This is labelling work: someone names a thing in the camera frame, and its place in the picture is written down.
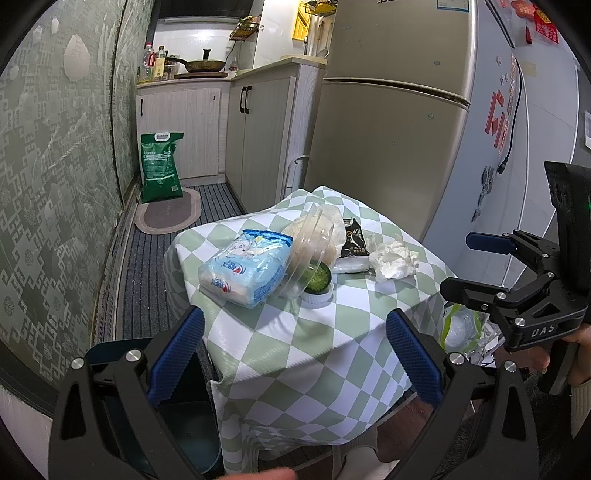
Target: red flower decoration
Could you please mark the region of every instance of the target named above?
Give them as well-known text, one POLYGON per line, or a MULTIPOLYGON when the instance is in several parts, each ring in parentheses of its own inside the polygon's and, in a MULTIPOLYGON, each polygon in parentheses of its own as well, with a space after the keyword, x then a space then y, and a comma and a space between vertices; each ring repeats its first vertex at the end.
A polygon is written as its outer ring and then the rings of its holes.
POLYGON ((511 2, 511 6, 515 8, 515 13, 518 17, 534 19, 535 7, 532 4, 527 4, 523 0, 511 2))

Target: cabinet handle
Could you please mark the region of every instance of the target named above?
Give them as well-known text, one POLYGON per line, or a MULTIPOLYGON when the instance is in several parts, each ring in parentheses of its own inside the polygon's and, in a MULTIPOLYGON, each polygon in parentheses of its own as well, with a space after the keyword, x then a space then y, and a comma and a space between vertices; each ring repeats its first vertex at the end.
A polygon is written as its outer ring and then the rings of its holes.
POLYGON ((246 87, 242 87, 242 91, 240 92, 240 113, 244 113, 244 107, 242 106, 242 98, 244 97, 244 92, 246 92, 246 87))
POLYGON ((252 90, 252 85, 249 85, 248 88, 246 89, 246 98, 244 99, 244 111, 246 112, 246 114, 249 114, 251 112, 251 110, 249 108, 246 108, 246 104, 248 103, 248 92, 250 92, 252 90))

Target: metal screw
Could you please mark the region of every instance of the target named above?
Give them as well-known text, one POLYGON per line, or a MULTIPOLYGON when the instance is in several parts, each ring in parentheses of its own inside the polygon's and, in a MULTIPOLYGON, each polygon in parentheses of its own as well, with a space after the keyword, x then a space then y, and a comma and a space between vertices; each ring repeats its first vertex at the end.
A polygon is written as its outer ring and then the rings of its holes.
POLYGON ((508 372, 511 372, 512 374, 517 372, 517 365, 515 364, 515 362, 512 362, 511 360, 507 360, 503 364, 503 366, 505 367, 505 370, 507 370, 508 372))
POLYGON ((79 370, 84 366, 84 359, 83 358, 75 358, 72 360, 72 368, 74 370, 79 370))
POLYGON ((452 352, 449 354, 449 361, 454 365, 461 365, 465 360, 466 358, 461 353, 452 352))
POLYGON ((125 354, 125 359, 128 362, 137 362, 140 358, 142 358, 142 352, 140 350, 130 350, 125 354))

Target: tablecloth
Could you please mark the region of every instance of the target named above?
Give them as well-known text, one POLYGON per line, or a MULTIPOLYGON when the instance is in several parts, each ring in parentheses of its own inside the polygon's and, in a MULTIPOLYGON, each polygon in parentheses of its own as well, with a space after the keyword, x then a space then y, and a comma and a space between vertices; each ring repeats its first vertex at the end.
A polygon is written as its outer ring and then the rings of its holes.
POLYGON ((179 234, 165 254, 168 305, 177 319, 190 304, 205 313, 203 339, 221 379, 211 387, 226 471, 256 472, 259 450, 340 445, 373 425, 411 385, 385 336, 388 313, 403 309, 421 332, 439 337, 439 285, 451 275, 384 215, 327 187, 179 234), (402 238, 419 254, 416 275, 381 284, 370 273, 335 275, 333 299, 320 309, 270 297, 247 310, 199 290, 199 266, 241 230, 280 232, 325 203, 359 219, 377 242, 402 238))

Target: range hood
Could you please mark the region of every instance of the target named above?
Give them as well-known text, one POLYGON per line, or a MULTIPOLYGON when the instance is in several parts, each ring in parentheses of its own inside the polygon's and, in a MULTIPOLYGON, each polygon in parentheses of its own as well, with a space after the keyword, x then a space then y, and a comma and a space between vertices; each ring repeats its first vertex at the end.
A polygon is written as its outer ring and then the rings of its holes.
POLYGON ((235 17, 250 14, 254 0, 161 0, 159 18, 235 17))

